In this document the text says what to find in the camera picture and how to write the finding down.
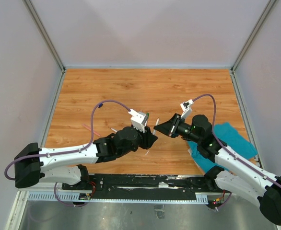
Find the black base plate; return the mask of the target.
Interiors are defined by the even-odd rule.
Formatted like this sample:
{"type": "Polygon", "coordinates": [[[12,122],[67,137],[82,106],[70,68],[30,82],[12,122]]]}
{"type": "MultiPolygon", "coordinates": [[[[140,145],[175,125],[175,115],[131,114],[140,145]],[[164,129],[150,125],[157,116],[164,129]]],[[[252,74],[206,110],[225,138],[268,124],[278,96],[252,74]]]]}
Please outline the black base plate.
{"type": "Polygon", "coordinates": [[[218,188],[204,176],[192,175],[142,175],[142,174],[92,174],[89,181],[96,185],[96,192],[131,191],[144,197],[147,192],[161,195],[164,191],[222,194],[218,188]]]}

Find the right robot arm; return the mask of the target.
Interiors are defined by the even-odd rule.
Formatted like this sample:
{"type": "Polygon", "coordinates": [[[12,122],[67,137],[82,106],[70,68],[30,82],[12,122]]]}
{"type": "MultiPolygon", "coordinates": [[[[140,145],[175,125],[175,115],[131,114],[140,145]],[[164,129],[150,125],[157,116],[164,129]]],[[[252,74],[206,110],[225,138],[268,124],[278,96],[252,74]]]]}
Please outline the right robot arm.
{"type": "Polygon", "coordinates": [[[205,174],[207,190],[214,192],[220,188],[234,193],[258,207],[270,222],[281,226],[281,175],[259,168],[215,137],[205,115],[196,115],[187,124],[179,114],[174,114],[154,130],[171,138],[181,136],[195,142],[200,155],[216,163],[205,174]]]}

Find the pink pen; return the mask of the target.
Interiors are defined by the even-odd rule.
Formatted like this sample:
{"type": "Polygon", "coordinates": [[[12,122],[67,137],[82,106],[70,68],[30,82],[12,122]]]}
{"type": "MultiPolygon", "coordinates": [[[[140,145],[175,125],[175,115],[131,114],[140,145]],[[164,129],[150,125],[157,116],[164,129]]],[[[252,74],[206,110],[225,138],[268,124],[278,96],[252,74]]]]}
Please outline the pink pen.
{"type": "Polygon", "coordinates": [[[92,130],[90,126],[88,126],[88,125],[86,125],[86,124],[82,124],[82,126],[83,126],[84,128],[86,128],[87,130],[92,131],[96,136],[98,136],[98,137],[101,136],[99,133],[97,133],[97,132],[95,132],[94,130],[92,130]]]}

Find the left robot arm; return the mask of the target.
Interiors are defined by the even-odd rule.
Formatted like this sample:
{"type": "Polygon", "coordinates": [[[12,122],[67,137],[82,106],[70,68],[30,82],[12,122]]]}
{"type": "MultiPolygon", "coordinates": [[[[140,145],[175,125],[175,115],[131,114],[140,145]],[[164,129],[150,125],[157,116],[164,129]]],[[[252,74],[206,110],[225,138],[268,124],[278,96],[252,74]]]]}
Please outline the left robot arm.
{"type": "Polygon", "coordinates": [[[139,148],[148,150],[156,142],[148,126],[141,132],[127,126],[117,133],[85,145],[65,148],[40,148],[37,143],[28,144],[14,158],[15,187],[28,188],[39,182],[65,183],[78,189],[89,186],[90,178],[82,163],[95,164],[114,161],[139,148]]]}

